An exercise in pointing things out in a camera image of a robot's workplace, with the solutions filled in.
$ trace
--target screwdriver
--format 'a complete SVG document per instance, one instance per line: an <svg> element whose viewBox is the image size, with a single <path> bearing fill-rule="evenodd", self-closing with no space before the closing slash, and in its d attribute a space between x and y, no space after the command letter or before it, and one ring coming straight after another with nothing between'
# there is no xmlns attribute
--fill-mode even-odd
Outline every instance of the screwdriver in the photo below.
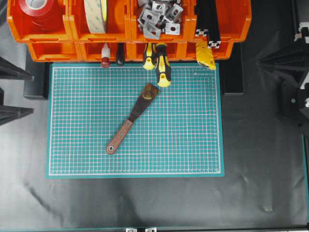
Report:
<svg viewBox="0 0 309 232"><path fill-rule="evenodd" d="M155 44L147 43L143 54L143 66L146 70L152 70L156 66Z"/></svg>
<svg viewBox="0 0 309 232"><path fill-rule="evenodd" d="M169 65L169 59L167 56L167 45L165 43L158 43L156 45L157 50L157 67L156 78L160 87L168 87L171 83L171 67Z"/></svg>
<svg viewBox="0 0 309 232"><path fill-rule="evenodd" d="M124 66L125 62L125 45L123 43L119 43L116 53L116 63L118 66Z"/></svg>

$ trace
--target tape roll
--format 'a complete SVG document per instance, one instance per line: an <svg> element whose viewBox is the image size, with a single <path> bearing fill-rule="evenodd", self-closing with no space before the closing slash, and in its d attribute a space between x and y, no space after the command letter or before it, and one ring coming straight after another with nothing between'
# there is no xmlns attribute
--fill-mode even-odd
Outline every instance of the tape roll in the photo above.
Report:
<svg viewBox="0 0 309 232"><path fill-rule="evenodd" d="M87 25L92 34L105 34L108 29L108 0L84 0Z"/></svg>
<svg viewBox="0 0 309 232"><path fill-rule="evenodd" d="M41 30L53 31L63 25L62 9L57 0L19 0L19 6Z"/></svg>

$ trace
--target wooden handle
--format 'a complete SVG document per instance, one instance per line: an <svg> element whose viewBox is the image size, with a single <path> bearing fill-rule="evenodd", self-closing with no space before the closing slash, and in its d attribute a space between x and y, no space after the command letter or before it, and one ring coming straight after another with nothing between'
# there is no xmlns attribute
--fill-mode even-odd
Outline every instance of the wooden handle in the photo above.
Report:
<svg viewBox="0 0 309 232"><path fill-rule="evenodd" d="M117 148L120 146L121 142L125 138L126 134L129 132L133 125L133 122L126 120L122 125L117 134L113 137L110 143L106 146L106 153L112 155L116 152Z"/></svg>

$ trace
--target red tape roll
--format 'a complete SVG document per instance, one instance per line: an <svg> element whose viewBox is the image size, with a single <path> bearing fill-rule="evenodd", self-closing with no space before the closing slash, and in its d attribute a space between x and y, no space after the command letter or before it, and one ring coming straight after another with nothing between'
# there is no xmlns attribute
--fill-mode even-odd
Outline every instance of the red tape roll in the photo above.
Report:
<svg viewBox="0 0 309 232"><path fill-rule="evenodd" d="M40 30L53 31L63 25L62 9L57 0L19 0L19 6Z"/></svg>

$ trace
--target green cutting mat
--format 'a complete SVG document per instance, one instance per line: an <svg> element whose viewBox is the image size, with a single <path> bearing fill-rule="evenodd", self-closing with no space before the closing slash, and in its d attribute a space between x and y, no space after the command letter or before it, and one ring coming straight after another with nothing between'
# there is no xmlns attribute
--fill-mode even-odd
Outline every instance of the green cutting mat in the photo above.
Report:
<svg viewBox="0 0 309 232"><path fill-rule="evenodd" d="M47 177L223 176L218 72L172 64L172 78L110 156L105 146L155 72L53 64Z"/></svg>

